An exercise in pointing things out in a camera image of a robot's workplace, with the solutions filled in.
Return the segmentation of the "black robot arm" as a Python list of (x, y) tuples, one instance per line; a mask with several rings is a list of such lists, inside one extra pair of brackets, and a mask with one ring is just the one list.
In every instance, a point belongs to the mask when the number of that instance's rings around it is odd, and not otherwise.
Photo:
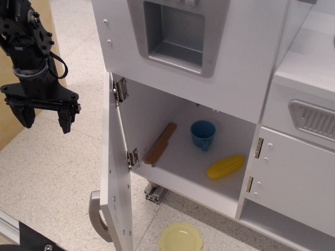
[(56, 111), (63, 133), (69, 133), (81, 106), (78, 94), (59, 83), (68, 68), (58, 74), (55, 60), (64, 61), (51, 51), (53, 45), (52, 33), (43, 27), (30, 1), (1, 1), (1, 48), (19, 79), (1, 86), (6, 104), (26, 128), (34, 123), (35, 109)]

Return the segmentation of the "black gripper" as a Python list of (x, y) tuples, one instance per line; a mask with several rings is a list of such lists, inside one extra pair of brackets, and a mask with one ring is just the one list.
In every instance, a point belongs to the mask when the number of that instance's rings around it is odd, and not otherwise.
[(59, 83), (47, 89), (46, 93), (37, 88), (31, 94), (22, 84), (7, 84), (1, 87), (5, 94), (5, 102), (11, 108), (14, 116), (26, 128), (31, 128), (36, 114), (35, 108), (58, 111), (58, 121), (64, 134), (71, 131), (75, 115), (80, 113), (81, 106), (77, 102), (79, 95)]

